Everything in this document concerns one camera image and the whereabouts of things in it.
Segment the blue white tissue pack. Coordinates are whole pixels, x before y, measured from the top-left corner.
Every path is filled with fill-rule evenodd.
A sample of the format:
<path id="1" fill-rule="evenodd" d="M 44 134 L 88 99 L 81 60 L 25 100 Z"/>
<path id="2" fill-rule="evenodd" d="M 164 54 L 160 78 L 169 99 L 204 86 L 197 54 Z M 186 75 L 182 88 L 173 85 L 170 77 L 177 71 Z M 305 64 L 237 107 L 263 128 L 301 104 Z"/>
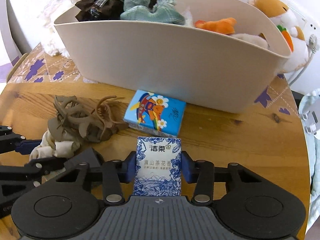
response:
<path id="1" fill-rule="evenodd" d="M 139 137 L 133 195 L 177 197 L 181 195 L 181 140 Z"/>

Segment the cream scrunchie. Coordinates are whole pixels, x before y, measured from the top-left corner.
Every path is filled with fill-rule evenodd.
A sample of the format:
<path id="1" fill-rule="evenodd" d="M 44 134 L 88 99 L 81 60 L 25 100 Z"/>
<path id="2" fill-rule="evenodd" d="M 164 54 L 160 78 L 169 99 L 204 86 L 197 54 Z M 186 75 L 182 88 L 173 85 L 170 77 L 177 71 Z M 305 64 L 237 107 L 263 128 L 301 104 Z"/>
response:
<path id="1" fill-rule="evenodd" d="M 43 158 L 67 158 L 70 159 L 75 155 L 75 152 L 80 149 L 83 140 L 76 135 L 63 130 L 61 140 L 57 140 L 49 130 L 43 136 L 41 143 L 33 148 L 29 155 L 29 160 Z"/>

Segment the black small box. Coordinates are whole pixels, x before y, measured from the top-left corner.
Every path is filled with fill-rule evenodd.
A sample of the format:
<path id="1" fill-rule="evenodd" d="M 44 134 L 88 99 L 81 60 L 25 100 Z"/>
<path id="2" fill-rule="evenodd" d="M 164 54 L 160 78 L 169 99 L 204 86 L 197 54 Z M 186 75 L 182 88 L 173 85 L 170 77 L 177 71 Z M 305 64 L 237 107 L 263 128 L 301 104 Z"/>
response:
<path id="1" fill-rule="evenodd" d="M 92 147 L 85 149 L 81 153 L 68 159 L 64 163 L 65 170 L 70 170 L 80 163 L 86 163 L 90 168 L 100 167 L 104 163 L 103 156 Z"/>

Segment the blue cartoon tissue pack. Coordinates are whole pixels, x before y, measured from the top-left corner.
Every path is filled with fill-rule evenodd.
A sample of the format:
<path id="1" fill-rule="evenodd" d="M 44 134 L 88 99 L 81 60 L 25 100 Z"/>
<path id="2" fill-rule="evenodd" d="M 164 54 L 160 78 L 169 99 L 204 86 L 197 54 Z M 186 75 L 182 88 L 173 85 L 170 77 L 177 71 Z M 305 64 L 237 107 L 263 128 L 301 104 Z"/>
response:
<path id="1" fill-rule="evenodd" d="M 137 90 L 124 114 L 129 127 L 158 137 L 176 138 L 180 132 L 186 102 Z"/>

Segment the brown thin hair claw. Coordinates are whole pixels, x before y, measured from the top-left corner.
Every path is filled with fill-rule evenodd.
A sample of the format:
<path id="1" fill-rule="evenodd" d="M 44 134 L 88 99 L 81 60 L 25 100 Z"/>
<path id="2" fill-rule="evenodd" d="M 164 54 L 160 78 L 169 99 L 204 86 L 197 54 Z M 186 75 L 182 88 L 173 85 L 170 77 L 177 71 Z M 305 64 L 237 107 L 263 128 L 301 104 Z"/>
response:
<path id="1" fill-rule="evenodd" d="M 116 95 L 105 96 L 99 100 L 95 108 L 91 111 L 91 114 L 103 124 L 100 141 L 107 141 L 112 135 L 129 127 L 127 122 L 117 121 L 113 118 L 111 105 L 120 103 L 117 101 L 117 98 Z"/>

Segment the taupe hair claw clip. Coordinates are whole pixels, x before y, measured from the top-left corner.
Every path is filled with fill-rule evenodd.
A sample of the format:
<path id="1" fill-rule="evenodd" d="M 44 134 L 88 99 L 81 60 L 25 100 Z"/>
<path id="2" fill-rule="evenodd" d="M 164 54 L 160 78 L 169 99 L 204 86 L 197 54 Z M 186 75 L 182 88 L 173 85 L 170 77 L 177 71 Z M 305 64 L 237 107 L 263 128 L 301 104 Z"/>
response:
<path id="1" fill-rule="evenodd" d="M 87 142 L 99 143 L 103 124 L 91 111 L 85 109 L 76 96 L 55 96 L 56 117 L 48 121 L 48 129 L 56 139 L 61 140 L 63 130 Z"/>

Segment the orange plush carrot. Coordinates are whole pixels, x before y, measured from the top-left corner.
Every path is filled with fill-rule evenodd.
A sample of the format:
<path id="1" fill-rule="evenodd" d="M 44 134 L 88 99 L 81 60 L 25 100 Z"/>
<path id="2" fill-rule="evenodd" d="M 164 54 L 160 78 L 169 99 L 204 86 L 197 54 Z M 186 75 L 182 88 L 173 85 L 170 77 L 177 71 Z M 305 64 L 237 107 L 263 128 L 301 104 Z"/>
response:
<path id="1" fill-rule="evenodd" d="M 215 33 L 231 35 L 235 33 L 234 26 L 237 24 L 236 19 L 229 17 L 218 21 L 202 21 L 195 22 L 195 27 Z"/>

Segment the green scrunchie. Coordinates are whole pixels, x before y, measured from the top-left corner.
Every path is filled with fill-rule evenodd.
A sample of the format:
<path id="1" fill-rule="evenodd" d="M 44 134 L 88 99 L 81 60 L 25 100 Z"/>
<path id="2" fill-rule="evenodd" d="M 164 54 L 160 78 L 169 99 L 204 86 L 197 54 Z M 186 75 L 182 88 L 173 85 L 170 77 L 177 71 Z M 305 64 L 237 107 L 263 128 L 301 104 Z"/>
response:
<path id="1" fill-rule="evenodd" d="M 120 15 L 121 20 L 185 24 L 185 18 L 175 8 L 175 0 L 119 1 L 123 2 L 124 10 Z"/>

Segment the brown plaid scrunchie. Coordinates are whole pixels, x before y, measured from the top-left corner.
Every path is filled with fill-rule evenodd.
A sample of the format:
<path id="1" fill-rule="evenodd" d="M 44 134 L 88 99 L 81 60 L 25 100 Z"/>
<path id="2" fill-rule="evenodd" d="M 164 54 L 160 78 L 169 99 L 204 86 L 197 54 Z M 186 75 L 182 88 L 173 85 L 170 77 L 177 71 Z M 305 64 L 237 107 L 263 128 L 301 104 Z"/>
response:
<path id="1" fill-rule="evenodd" d="M 121 20 L 123 2 L 119 0 L 80 0 L 75 6 L 80 12 L 75 16 L 79 22 Z"/>

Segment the beige plastic storage bin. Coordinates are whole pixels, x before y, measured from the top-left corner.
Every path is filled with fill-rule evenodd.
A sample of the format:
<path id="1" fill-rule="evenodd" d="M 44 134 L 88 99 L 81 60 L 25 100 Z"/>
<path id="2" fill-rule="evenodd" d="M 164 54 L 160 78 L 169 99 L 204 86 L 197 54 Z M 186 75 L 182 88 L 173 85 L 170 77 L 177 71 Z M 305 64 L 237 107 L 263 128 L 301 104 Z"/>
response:
<path id="1" fill-rule="evenodd" d="M 193 19 L 233 17 L 240 34 L 263 34 L 264 49 L 238 38 L 175 24 L 142 21 L 78 22 L 77 7 L 55 20 L 81 75 L 146 90 L 199 106 L 240 113 L 281 72 L 291 50 L 275 24 L 240 0 L 176 0 Z"/>

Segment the white phone stand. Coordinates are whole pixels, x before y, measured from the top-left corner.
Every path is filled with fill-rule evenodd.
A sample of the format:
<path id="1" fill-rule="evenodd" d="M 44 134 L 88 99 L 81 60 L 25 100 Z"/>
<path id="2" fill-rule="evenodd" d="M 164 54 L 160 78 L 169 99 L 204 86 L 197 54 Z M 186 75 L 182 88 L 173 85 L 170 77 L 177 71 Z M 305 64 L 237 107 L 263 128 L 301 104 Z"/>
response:
<path id="1" fill-rule="evenodd" d="M 306 111 L 302 114 L 302 123 L 306 133 L 319 140 L 319 113 L 314 110 Z"/>

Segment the light blue folded blanket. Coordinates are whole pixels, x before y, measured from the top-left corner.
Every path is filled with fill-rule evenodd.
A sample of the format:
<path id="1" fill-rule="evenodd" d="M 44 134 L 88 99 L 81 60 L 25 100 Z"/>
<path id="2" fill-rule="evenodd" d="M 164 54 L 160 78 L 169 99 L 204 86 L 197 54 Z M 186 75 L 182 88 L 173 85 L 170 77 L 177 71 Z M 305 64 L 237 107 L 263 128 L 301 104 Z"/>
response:
<path id="1" fill-rule="evenodd" d="M 298 113 L 302 122 L 302 114 L 308 110 L 314 110 L 319 113 L 319 89 L 303 96 Z M 308 214 L 308 223 L 306 229 L 309 230 L 315 221 L 319 218 L 319 140 L 313 135 L 307 134 L 304 130 L 306 146 L 309 159 L 310 171 L 310 206 Z"/>

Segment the lavender board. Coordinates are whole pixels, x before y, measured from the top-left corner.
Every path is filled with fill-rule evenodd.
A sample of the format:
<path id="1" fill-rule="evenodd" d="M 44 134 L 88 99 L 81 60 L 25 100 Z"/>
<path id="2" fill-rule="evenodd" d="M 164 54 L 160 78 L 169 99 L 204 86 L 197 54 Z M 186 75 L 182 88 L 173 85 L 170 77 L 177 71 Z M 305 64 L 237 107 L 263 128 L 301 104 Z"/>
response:
<path id="1" fill-rule="evenodd" d="M 1 75 L 7 75 L 22 54 L 31 52 L 33 47 L 23 33 L 10 0 L 1 0 Z"/>

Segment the orange white hamster plush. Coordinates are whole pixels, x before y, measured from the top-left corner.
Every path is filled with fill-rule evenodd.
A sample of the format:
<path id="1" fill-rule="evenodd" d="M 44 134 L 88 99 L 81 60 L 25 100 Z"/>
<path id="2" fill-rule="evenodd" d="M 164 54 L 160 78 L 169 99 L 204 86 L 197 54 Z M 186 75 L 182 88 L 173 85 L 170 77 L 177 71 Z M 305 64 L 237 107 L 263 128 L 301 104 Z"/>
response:
<path id="1" fill-rule="evenodd" d="M 290 73 L 305 67 L 309 60 L 307 44 L 288 5 L 280 0 L 249 0 L 248 3 L 262 11 L 277 26 L 291 49 L 291 56 L 281 72 Z"/>

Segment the white plush lamb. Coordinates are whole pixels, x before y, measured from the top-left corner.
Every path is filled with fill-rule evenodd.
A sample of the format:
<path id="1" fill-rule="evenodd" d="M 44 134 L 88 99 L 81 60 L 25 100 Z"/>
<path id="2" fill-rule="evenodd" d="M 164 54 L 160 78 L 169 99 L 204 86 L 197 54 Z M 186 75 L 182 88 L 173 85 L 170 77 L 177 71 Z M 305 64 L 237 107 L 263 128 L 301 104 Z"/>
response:
<path id="1" fill-rule="evenodd" d="M 43 9 L 39 15 L 40 41 L 42 48 L 48 55 L 61 55 L 70 58 L 54 22 L 78 1 L 80 0 L 44 0 Z"/>

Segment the white wall socket plate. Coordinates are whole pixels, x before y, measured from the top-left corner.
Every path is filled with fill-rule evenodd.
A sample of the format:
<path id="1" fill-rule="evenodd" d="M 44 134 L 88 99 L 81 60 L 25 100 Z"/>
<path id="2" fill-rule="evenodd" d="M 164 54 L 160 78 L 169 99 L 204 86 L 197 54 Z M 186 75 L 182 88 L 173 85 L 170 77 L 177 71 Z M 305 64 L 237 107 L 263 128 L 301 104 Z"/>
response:
<path id="1" fill-rule="evenodd" d="M 297 18 L 298 25 L 303 31 L 305 41 L 308 42 L 311 35 L 315 35 L 319 40 L 319 24 L 311 20 L 311 18 L 305 17 L 303 14 L 301 14 L 295 9 L 292 9 L 292 11 Z"/>

